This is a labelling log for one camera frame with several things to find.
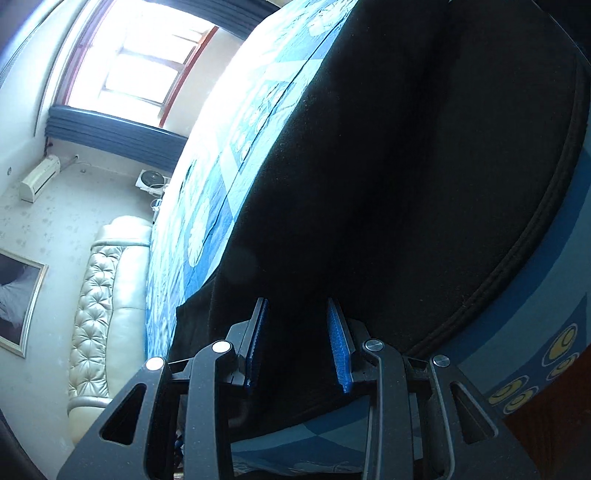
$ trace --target picture frame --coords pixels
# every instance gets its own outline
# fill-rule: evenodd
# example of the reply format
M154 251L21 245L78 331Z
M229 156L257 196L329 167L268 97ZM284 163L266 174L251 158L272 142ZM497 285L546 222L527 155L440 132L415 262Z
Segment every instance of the picture frame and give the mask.
M0 248L0 346L25 358L46 264Z

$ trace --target fan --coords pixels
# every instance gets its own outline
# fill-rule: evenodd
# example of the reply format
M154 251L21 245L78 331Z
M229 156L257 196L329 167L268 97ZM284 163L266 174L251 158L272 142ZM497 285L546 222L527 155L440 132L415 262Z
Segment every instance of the fan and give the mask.
M164 194L166 185L170 182L169 177L154 170L142 170L139 174L135 186L140 190L148 192L155 197L161 197Z

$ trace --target metal bolt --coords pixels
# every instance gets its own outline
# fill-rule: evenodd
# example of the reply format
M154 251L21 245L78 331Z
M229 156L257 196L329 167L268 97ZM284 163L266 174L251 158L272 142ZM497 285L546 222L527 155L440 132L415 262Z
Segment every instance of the metal bolt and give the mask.
M433 357L433 363L435 365L437 365L438 367L445 368L445 367L449 367L449 364L451 362L449 361L449 358L446 357L445 355L435 355Z
M384 348L384 344L379 340L371 339L365 342L365 348L370 352L379 352L382 348Z
M164 366L164 358L153 356L146 362L146 368L151 371L160 370Z
M225 340L220 340L212 345L212 350L216 353L226 353L230 351L232 344Z

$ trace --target blue gripper pad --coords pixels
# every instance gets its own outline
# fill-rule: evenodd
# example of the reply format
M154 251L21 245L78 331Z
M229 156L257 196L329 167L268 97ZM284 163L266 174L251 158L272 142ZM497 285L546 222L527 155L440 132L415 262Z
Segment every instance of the blue gripper pad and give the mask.
M353 388L351 355L355 351L355 347L347 321L340 311L340 307L332 299L329 299L327 324L336 375L343 391L349 393Z
M248 390L256 387L258 375L261 371L262 351L264 348L265 335L267 334L267 311L269 310L269 302L262 301L261 309L256 322L255 331L252 335L251 347L246 356L246 381L245 386Z

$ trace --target curtain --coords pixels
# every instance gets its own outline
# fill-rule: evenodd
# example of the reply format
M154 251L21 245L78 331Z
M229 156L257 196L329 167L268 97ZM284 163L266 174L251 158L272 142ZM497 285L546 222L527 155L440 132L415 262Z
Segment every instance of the curtain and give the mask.
M104 113L57 105L49 110L46 136L131 158L173 172L187 138Z
M167 5L196 17L246 40L255 27L279 10L267 0L148 0Z

